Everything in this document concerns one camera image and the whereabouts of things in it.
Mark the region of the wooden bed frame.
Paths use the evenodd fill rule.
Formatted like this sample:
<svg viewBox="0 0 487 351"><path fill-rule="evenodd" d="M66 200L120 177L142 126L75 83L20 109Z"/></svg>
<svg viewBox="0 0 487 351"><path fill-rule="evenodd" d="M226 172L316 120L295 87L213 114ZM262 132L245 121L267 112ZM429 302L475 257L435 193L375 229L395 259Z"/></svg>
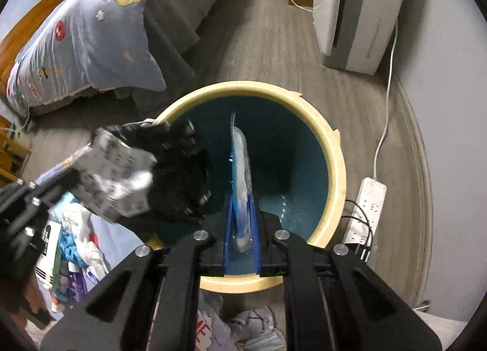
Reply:
<svg viewBox="0 0 487 351"><path fill-rule="evenodd" d="M64 0L41 0L35 5L1 41L0 71L1 95L7 94L7 81L14 66L16 56L38 30L50 13Z"/></svg>

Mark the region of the pile of trash on cushion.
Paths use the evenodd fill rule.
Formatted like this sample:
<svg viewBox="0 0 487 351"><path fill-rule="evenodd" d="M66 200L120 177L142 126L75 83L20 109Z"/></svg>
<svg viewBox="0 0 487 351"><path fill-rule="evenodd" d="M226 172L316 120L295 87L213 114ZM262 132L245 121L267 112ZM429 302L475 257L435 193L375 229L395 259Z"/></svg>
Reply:
<svg viewBox="0 0 487 351"><path fill-rule="evenodd" d="M108 274L104 254L91 228L92 213L71 193L48 210L42 231L42 250L35 266L36 279L49 297L55 314L75 305Z"/></svg>

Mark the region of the wooden bedside table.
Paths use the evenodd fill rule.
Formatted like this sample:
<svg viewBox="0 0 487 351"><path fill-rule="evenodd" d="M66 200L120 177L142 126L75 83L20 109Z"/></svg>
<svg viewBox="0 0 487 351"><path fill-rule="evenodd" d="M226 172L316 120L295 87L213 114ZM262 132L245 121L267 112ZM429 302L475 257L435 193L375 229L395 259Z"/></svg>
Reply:
<svg viewBox="0 0 487 351"><path fill-rule="evenodd" d="M15 182L30 156L31 138L13 123L1 117L0 184Z"/></svg>

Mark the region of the white power strip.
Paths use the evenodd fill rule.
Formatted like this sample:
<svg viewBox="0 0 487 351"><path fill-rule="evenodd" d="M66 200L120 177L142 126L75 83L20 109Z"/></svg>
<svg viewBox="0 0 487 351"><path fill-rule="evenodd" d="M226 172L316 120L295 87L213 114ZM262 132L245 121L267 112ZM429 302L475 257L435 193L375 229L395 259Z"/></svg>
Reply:
<svg viewBox="0 0 487 351"><path fill-rule="evenodd" d="M387 187L377 180L366 177L360 185L357 198L347 199L352 212L343 214L348 220L342 243L351 246L359 258L367 262L371 257L374 239L385 202Z"/></svg>

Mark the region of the white grey air purifier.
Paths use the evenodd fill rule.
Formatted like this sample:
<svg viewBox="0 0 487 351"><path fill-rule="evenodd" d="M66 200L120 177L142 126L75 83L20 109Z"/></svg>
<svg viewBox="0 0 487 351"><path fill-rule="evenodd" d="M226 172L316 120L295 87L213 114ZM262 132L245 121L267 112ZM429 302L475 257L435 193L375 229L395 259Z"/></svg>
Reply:
<svg viewBox="0 0 487 351"><path fill-rule="evenodd" d="M314 0L314 31L325 67L375 74L402 1Z"/></svg>

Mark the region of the grey bed sheet skirt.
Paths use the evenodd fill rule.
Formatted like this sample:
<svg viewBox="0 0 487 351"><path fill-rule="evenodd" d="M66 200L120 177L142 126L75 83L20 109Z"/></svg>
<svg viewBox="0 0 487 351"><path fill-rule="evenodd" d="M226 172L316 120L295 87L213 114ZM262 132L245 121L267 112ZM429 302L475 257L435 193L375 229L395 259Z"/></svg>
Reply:
<svg viewBox="0 0 487 351"><path fill-rule="evenodd" d="M197 29L217 0L148 0L144 17L149 52L155 59L166 89L132 88L130 95L140 115L158 116L184 93L195 71L184 58L200 40Z"/></svg>

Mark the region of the grey white cloth on floor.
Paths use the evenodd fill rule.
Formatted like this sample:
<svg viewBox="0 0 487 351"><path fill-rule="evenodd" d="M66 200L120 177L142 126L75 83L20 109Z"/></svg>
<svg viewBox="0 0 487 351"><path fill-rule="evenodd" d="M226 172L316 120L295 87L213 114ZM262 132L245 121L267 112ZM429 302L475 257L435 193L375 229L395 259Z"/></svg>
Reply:
<svg viewBox="0 0 487 351"><path fill-rule="evenodd" d="M227 322L237 350L286 350L286 340L268 307L243 311Z"/></svg>

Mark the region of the grey printed packaging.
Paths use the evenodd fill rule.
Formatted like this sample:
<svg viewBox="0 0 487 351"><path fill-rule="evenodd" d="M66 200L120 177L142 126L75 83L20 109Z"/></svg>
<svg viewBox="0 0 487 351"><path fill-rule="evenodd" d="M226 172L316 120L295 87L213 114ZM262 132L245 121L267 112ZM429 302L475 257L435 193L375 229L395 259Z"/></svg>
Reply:
<svg viewBox="0 0 487 351"><path fill-rule="evenodd" d="M73 162L79 182L71 189L89 210L110 222L149 211L155 156L130 147L106 129L98 129Z"/></svg>

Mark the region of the yellow rimmed teal trash bin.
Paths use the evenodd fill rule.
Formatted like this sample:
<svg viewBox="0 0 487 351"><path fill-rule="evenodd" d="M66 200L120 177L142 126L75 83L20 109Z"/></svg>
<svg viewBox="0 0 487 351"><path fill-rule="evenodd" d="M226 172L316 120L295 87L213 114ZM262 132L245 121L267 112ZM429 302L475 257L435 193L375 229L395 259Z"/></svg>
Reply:
<svg viewBox="0 0 487 351"><path fill-rule="evenodd" d="M231 192L230 126L244 133L253 192L282 227L324 248L347 192L340 135L300 93L257 81L226 81L183 96L156 123L191 121L209 153L208 212Z"/></svg>

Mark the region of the blue cartoon duvet on bed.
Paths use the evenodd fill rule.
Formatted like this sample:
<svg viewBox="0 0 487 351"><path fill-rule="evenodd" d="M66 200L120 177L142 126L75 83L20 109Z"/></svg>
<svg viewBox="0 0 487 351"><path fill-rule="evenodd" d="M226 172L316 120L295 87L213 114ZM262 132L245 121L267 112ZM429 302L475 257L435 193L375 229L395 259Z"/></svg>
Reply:
<svg viewBox="0 0 487 351"><path fill-rule="evenodd" d="M149 51L148 0L65 0L22 48L7 82L7 102L21 117L87 88L163 91Z"/></svg>

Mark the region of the clear blue plastic wrapper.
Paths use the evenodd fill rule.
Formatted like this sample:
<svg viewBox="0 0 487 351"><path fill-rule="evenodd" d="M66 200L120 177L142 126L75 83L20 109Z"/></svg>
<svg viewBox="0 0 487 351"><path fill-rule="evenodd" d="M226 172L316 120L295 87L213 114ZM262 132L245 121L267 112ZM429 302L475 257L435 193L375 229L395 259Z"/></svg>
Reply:
<svg viewBox="0 0 487 351"><path fill-rule="evenodd" d="M245 135L236 125L236 113L230 115L233 212L235 216L235 244L237 251L251 248L252 231L249 200L252 194L251 167Z"/></svg>

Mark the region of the blue cartoon cushion cover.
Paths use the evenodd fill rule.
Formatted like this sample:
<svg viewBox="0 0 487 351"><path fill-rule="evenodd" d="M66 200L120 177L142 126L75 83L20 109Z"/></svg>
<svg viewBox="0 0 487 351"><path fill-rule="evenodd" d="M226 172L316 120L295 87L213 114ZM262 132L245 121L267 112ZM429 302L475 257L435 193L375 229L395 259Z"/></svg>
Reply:
<svg viewBox="0 0 487 351"><path fill-rule="evenodd" d="M98 237L109 270L114 269L136 247L142 244L133 231L119 223L107 222L92 213L91 228ZM218 293L199 291L197 350L237 350L231 339L229 326L219 317L223 299Z"/></svg>

